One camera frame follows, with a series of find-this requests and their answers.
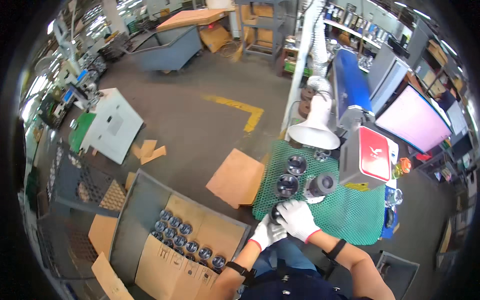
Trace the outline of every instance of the computer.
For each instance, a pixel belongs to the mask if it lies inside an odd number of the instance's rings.
[[[375,125],[404,140],[420,153],[426,153],[452,134],[437,110],[411,84],[398,92]]]

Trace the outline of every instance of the gray cart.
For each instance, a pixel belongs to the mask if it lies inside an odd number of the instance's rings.
[[[202,49],[196,26],[155,32],[130,56],[143,71],[180,70]]]

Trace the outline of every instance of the black smartwatch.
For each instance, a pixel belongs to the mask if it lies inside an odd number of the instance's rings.
[[[247,277],[247,275],[250,273],[247,269],[242,267],[241,265],[234,263],[234,262],[228,262],[226,264],[227,267],[234,269],[237,271],[241,276]]]

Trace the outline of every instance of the white work glove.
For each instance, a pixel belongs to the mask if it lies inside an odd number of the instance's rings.
[[[282,218],[280,223],[293,237],[307,243],[313,233],[321,230],[313,221],[312,212],[305,201],[290,200],[280,203],[277,207]]]
[[[266,214],[262,221],[258,223],[250,240],[258,245],[260,251],[263,251],[266,247],[286,237],[287,230],[281,225],[270,223],[270,216]]]

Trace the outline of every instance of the green crate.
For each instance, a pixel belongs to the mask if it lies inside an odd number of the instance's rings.
[[[286,60],[285,61],[285,67],[283,69],[287,72],[293,73],[295,71],[295,65],[296,64],[294,62]],[[313,69],[305,68],[303,70],[303,75],[304,76],[310,77],[312,74],[313,74]]]
[[[269,161],[265,166],[264,177],[253,203],[253,215],[261,220],[272,206],[281,201],[274,193],[274,186],[280,175],[285,173],[285,163],[290,155],[306,158],[306,172],[299,177],[299,192],[293,196],[305,200],[303,189],[307,178],[324,172],[332,172],[338,179],[338,161],[329,157],[326,161],[313,158],[311,148],[292,148],[286,141],[274,141]],[[359,192],[341,185],[317,204],[308,204],[315,224],[326,233],[345,239],[354,245],[371,245],[382,233],[385,213],[385,185],[374,190]]]

